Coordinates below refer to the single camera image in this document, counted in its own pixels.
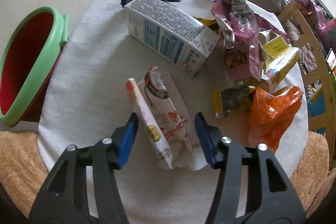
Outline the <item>green red trash bin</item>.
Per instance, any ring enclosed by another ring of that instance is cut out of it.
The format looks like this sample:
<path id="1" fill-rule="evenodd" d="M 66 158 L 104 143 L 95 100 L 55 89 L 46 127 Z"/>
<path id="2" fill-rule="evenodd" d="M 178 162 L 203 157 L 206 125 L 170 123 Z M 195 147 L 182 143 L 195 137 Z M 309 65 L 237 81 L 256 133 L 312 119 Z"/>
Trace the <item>green red trash bin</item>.
<path id="1" fill-rule="evenodd" d="M 38 122 L 52 73 L 68 42 L 68 15 L 50 6 L 29 13 L 1 58 L 1 123 Z"/>

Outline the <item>small gold black wrapper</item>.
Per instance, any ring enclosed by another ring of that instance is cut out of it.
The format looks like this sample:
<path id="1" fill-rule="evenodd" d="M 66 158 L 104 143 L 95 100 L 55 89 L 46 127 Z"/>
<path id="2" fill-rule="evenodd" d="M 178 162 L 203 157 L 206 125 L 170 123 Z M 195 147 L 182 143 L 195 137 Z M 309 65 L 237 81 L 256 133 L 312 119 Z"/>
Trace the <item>small gold black wrapper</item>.
<path id="1" fill-rule="evenodd" d="M 217 118 L 228 117 L 232 112 L 250 113 L 253 97 L 256 92 L 254 86 L 240 85 L 232 88 L 212 92 L 214 112 Z"/>

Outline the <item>yellow white snack bag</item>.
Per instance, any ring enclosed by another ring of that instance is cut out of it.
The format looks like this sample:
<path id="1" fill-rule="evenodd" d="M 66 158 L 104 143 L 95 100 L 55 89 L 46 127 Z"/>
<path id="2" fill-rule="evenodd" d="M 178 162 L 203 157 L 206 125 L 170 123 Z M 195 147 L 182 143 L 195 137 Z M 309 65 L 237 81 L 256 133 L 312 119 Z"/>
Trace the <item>yellow white snack bag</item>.
<path id="1" fill-rule="evenodd" d="M 289 45 L 282 36 L 266 42 L 261 49 L 266 54 L 260 88 L 271 93 L 299 60 L 299 48 Z"/>

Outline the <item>pink snack wrapper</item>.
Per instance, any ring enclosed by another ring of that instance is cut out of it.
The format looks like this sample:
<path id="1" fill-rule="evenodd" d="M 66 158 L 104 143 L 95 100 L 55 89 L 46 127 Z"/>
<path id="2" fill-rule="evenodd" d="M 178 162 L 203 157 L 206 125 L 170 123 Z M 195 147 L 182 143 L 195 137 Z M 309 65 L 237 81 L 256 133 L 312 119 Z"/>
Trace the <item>pink snack wrapper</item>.
<path id="1" fill-rule="evenodd" d="M 261 80 L 264 56 L 256 16 L 246 0 L 214 0 L 211 12 L 223 38 L 224 63 L 230 81 Z"/>

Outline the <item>white strawberry milk carton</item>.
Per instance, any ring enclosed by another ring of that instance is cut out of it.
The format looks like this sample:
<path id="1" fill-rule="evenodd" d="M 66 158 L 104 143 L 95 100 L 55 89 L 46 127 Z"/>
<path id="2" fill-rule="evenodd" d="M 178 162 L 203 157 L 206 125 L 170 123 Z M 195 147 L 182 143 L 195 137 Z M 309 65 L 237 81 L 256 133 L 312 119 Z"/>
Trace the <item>white strawberry milk carton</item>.
<path id="1" fill-rule="evenodd" d="M 150 67 L 143 79 L 125 85 L 134 112 L 165 170 L 207 165 L 195 126 L 169 74 Z"/>

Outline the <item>blue white milk carton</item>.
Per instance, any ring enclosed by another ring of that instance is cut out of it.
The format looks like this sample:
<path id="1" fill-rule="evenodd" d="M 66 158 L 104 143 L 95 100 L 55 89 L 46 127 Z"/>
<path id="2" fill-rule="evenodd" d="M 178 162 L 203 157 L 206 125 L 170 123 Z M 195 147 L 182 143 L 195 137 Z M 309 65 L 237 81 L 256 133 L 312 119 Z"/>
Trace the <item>blue white milk carton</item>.
<path id="1" fill-rule="evenodd" d="M 200 21 L 160 0 L 133 0 L 124 11 L 129 34 L 189 77 L 220 40 Z"/>

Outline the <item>pink foil bag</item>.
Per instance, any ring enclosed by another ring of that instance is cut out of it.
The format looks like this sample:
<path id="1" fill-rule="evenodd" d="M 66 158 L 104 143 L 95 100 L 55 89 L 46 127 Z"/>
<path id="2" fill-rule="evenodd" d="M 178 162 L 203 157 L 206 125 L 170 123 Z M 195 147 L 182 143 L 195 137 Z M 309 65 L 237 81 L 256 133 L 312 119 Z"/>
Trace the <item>pink foil bag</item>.
<path id="1" fill-rule="evenodd" d="M 252 19 L 234 14 L 230 17 L 230 36 L 224 39 L 223 45 L 228 78 L 238 81 L 251 77 L 259 81 L 266 60 L 261 46 L 279 35 L 287 42 L 288 35 L 274 14 L 268 18 L 258 13 Z"/>

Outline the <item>orange plastic snack bag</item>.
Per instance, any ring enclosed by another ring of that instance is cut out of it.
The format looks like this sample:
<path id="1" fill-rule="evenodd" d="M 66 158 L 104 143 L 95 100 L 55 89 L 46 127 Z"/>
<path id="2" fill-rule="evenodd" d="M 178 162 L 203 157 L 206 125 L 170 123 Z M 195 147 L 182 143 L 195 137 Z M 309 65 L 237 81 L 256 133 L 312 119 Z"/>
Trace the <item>orange plastic snack bag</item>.
<path id="1" fill-rule="evenodd" d="M 301 108 L 302 97 L 303 92 L 298 86 L 291 86 L 276 96 L 257 88 L 248 121 L 249 145 L 256 147 L 264 143 L 275 152 Z"/>

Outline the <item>beige plush blanket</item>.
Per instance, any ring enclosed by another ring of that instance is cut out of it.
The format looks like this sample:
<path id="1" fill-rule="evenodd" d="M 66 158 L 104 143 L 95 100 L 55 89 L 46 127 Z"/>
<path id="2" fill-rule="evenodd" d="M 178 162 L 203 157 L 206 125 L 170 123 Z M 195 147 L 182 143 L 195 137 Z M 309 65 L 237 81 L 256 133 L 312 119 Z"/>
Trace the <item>beige plush blanket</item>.
<path id="1" fill-rule="evenodd" d="M 38 133 L 1 132 L 1 184 L 27 218 L 49 172 L 40 156 Z"/>

